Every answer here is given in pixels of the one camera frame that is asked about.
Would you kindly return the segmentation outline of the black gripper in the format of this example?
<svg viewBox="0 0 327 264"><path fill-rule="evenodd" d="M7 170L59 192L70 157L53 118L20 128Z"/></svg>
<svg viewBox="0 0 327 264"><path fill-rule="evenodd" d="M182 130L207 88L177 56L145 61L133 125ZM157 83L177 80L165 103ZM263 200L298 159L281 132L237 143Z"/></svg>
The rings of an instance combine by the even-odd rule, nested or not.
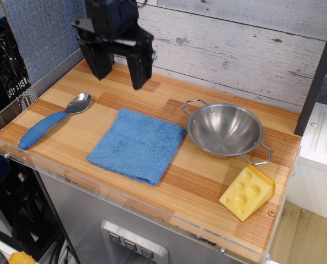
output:
<svg viewBox="0 0 327 264"><path fill-rule="evenodd" d="M102 80L112 70L114 54L126 56L132 86L139 90L152 77L154 36L138 25L138 9L147 2L85 1L86 18L76 18L78 44L92 74Z"/></svg>

